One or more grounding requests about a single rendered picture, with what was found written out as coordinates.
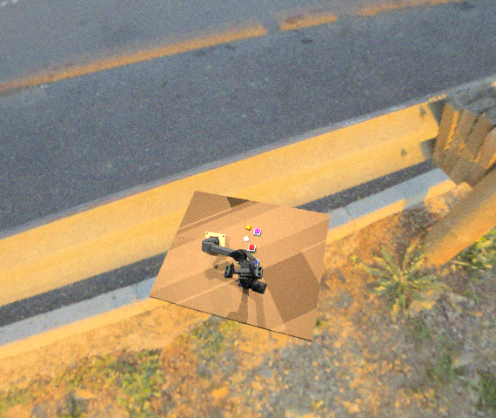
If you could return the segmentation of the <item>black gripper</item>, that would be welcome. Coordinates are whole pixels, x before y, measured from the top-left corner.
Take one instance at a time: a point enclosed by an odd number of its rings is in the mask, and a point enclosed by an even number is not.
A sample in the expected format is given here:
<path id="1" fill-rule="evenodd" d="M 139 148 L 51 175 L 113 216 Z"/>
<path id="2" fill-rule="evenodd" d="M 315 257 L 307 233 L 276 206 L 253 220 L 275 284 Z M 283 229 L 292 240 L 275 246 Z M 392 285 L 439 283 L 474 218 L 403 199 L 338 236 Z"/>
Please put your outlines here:
<path id="1" fill-rule="evenodd" d="M 251 276 L 254 277 L 255 280 L 261 280 L 263 278 L 263 267 L 254 266 L 251 262 L 249 262 L 249 267 L 250 269 L 234 269 L 232 262 L 231 265 L 225 267 L 224 277 L 226 279 L 232 279 L 233 274 L 238 274 L 238 279 L 240 280 L 239 284 L 242 285 L 250 285 Z"/>

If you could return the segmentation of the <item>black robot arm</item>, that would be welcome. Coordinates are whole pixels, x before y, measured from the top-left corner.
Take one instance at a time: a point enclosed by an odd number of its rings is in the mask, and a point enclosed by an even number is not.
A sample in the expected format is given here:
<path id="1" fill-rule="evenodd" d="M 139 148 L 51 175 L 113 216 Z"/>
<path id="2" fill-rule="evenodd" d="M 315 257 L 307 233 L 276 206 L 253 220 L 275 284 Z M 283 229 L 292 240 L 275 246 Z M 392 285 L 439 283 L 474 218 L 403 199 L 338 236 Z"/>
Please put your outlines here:
<path id="1" fill-rule="evenodd" d="M 250 252 L 245 249 L 232 250 L 230 248 L 226 248 L 219 245 L 218 237 L 210 236 L 210 238 L 204 239 L 202 241 L 202 252 L 204 253 L 220 253 L 225 256 L 232 257 L 237 262 L 240 263 L 240 268 L 250 269 L 249 262 L 251 262 L 254 266 L 256 266 L 256 258 L 254 258 Z M 247 257 L 249 260 L 247 260 Z M 255 280 L 254 277 L 251 276 L 250 285 L 242 285 L 239 284 L 242 288 L 248 289 L 251 288 L 252 291 L 264 294 L 265 289 L 267 287 L 267 283 L 260 282 Z"/>

